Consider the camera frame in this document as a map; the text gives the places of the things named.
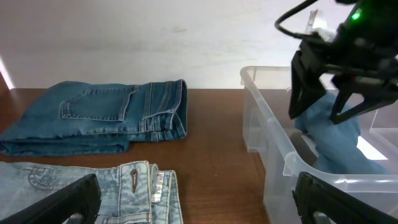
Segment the plastic storage bin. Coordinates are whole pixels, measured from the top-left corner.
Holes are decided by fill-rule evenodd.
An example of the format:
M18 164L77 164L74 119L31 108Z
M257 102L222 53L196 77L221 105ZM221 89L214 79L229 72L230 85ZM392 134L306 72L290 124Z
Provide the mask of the plastic storage bin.
M288 116L290 96L286 90L289 85L286 86L286 83L290 83L290 68L244 67L241 76L245 91L243 138L249 152L260 154L266 169L263 202L271 223L301 223L292 190L297 176L303 171L398 218L396 104L364 114L360 118L359 141L361 148L366 149L363 152L368 159L374 159L394 175L328 174L308 165L288 137L297 132L294 122ZM330 77L322 78L326 86L331 86L328 82ZM361 99L355 96L349 102L359 100ZM273 104L275 113L269 104Z

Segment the wooden table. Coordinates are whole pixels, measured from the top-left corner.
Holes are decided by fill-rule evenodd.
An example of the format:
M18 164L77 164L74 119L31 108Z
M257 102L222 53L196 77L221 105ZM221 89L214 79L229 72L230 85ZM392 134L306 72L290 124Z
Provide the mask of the wooden table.
M45 89L13 89L0 96L0 131L16 122ZM131 143L122 154L7 157L5 162L114 167L147 160L177 172L185 223L268 223L262 203L265 170L242 137L243 90L189 90L188 136Z

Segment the jeans back pocket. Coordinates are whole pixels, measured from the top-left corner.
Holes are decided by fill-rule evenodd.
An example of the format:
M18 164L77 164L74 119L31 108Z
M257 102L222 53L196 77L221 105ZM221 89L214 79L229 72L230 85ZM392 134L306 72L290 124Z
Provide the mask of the jeans back pocket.
M89 88L61 105L62 118L124 121L131 95L139 85L125 88Z

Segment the jeans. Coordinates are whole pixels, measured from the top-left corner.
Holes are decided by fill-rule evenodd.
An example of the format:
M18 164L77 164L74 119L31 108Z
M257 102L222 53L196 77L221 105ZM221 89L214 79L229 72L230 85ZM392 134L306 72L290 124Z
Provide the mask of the jeans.
M319 158L313 164L314 168L332 174L391 174L356 147L361 135L358 117L340 124L330 121L335 100L336 96L327 92L295 120L295 127L317 144ZM343 112L350 108L345 105Z
M136 178L132 177L132 171L135 171ZM156 164L147 161L130 162L109 169L0 162L0 172L0 220L86 174L96 174L102 201L95 223L183 223L175 172L159 171ZM160 201L153 202L157 193L152 183L157 181L157 174L160 173L164 176Z
M70 156L124 152L130 141L187 135L183 80L145 85L62 82L0 134L0 152L12 156Z

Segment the green light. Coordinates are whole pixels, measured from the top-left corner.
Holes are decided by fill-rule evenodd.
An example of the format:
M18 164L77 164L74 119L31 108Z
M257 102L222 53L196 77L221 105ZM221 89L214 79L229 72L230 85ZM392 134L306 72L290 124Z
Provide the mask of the green light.
M352 18L353 20L356 20L356 19L358 19L360 16L361 16L361 14L358 13L358 12L356 12L356 13L354 13L354 14L351 16L351 18Z

